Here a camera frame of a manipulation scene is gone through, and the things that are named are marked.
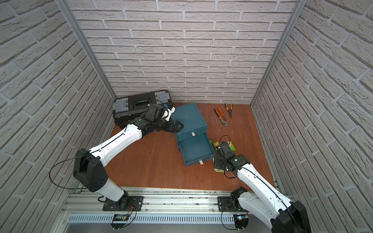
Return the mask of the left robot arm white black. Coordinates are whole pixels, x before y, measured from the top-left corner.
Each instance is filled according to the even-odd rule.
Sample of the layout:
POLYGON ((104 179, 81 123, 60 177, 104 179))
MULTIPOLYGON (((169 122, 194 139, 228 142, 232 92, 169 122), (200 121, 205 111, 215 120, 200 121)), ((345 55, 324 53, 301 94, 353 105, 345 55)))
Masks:
POLYGON ((114 203, 124 202, 128 194, 109 179, 105 170, 108 163, 129 145, 154 131, 178 133, 183 127, 177 120, 137 117, 102 144, 89 150, 80 149, 73 158, 73 176, 90 192, 101 194, 114 203))

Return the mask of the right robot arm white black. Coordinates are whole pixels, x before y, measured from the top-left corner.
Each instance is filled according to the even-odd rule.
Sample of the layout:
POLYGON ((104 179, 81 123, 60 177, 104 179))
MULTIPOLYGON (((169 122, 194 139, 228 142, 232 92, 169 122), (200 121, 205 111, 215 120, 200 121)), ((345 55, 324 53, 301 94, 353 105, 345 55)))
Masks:
POLYGON ((233 173, 248 185, 249 192, 240 187, 231 192, 230 197, 219 197, 220 213, 245 211, 261 220, 273 233, 310 233, 311 226, 306 207, 300 202, 293 202, 275 189, 255 169, 253 164, 242 154, 235 155, 228 142, 215 146, 217 151, 214 164, 225 172, 233 173))

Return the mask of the teal drawer cabinet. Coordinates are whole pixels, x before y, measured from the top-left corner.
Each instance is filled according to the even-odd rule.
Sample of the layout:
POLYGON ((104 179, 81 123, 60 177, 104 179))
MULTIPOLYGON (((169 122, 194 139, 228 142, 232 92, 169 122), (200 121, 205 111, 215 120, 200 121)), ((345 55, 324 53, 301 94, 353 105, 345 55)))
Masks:
POLYGON ((183 128, 186 129, 208 128, 207 122, 195 103, 176 107, 176 111, 172 114, 171 119, 178 120, 184 125, 183 128))

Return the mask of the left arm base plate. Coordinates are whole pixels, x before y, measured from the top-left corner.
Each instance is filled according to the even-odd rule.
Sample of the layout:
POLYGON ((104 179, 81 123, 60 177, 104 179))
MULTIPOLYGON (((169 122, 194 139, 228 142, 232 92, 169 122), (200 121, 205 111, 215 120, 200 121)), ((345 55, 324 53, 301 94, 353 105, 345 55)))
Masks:
POLYGON ((118 202, 106 198, 103 211, 140 211, 143 200, 143 196, 128 196, 120 199, 118 202))

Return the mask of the green cookie packet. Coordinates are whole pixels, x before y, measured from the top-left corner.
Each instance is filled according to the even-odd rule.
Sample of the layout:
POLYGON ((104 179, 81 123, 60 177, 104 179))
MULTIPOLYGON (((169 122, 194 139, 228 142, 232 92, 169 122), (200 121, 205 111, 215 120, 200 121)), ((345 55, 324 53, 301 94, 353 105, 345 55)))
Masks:
POLYGON ((219 142, 212 142, 211 144, 214 150, 216 150, 216 147, 220 145, 219 142))
POLYGON ((234 144, 233 144, 232 141, 229 141, 228 146, 229 146, 229 148, 230 148, 231 151, 236 151, 236 148, 235 148, 235 146, 234 146, 234 144))

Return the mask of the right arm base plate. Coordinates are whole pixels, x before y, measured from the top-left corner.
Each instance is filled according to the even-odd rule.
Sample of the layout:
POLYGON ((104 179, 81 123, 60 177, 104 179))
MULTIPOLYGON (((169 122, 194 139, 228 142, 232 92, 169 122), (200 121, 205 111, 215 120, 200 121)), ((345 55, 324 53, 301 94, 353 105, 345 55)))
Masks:
POLYGON ((250 213, 250 211, 243 209, 243 207, 239 203, 238 198, 219 196, 217 197, 217 200, 218 200, 219 212, 228 211, 228 212, 250 213))

